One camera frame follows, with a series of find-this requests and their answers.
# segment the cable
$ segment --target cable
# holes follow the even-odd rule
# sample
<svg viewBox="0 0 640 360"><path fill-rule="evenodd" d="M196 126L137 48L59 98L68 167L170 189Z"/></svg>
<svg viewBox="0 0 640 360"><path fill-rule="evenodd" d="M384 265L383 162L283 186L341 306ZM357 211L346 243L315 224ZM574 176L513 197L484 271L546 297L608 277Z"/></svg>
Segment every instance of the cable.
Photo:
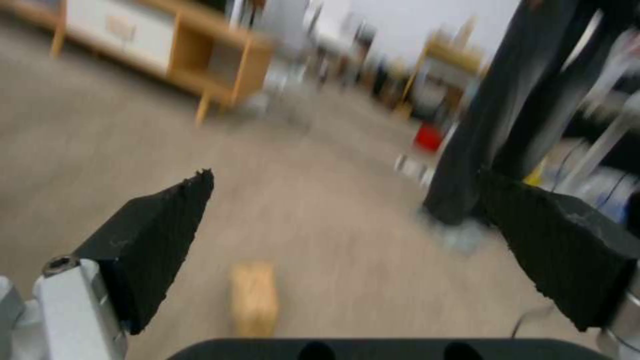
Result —
<svg viewBox="0 0 640 360"><path fill-rule="evenodd" d="M515 339L518 330L520 330L520 326L524 323L527 318L535 317L535 318L546 318L551 315L551 312L556 308L555 304L547 305L545 307L538 307L536 309L529 310L524 314L520 315L520 318L516 322L511 331L511 339Z"/></svg>
<svg viewBox="0 0 640 360"><path fill-rule="evenodd" d="M622 176L618 179L618 182L616 182L616 184L611 188L611 191L609 192L609 194L607 195L607 197L604 199L603 202L600 203L600 205L598 205L598 210L604 206L605 204L607 204L607 201L609 201L609 199L611 198L611 195L613 195L613 193L616 191L616 189L618 188L618 186L620 185L620 183L622 183L622 180L624 180L624 178L629 175L628 172L625 172L624 174L622 174Z"/></svg>
<svg viewBox="0 0 640 360"><path fill-rule="evenodd" d="M584 140L580 140L579 143L575 144L571 148L571 150L569 150L569 152L566 153L566 156L562 160L562 163L560 163L560 167L558 168L558 171L556 172L556 179L554 180L554 187L551 188L551 192L554 192L556 190L558 184L560 183L560 175L562 174L562 170L564 169L564 166L566 165L566 161L569 160L569 157L573 154L574 151L576 151L580 147L580 145L582 145L583 142L584 142Z"/></svg>

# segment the wooden shelf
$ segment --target wooden shelf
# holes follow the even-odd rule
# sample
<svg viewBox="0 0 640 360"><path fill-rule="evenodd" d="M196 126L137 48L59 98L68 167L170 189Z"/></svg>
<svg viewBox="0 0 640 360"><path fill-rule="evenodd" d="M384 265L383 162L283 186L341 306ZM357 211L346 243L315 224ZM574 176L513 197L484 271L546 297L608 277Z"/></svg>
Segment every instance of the wooden shelf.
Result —
<svg viewBox="0 0 640 360"><path fill-rule="evenodd" d="M13 10L19 17L49 29L55 29L60 19L60 15L55 9L35 1L0 0L0 6Z"/></svg>
<svg viewBox="0 0 640 360"><path fill-rule="evenodd" d="M170 77L189 90L207 92L223 104L230 104L234 87L205 69L175 69Z"/></svg>

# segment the dark pants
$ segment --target dark pants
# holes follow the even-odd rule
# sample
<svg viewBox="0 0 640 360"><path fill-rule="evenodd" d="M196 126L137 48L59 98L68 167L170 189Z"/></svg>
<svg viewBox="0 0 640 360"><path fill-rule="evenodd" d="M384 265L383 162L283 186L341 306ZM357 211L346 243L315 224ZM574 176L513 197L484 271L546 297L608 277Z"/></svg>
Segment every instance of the dark pants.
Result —
<svg viewBox="0 0 640 360"><path fill-rule="evenodd" d="M630 0L621 3L630 7ZM598 10L594 1L525 0L511 19L492 66L442 154L424 206L457 225L478 199L476 174L492 167L522 179L560 139L600 75L609 49L629 21L621 3L569 66L563 64Z"/></svg>

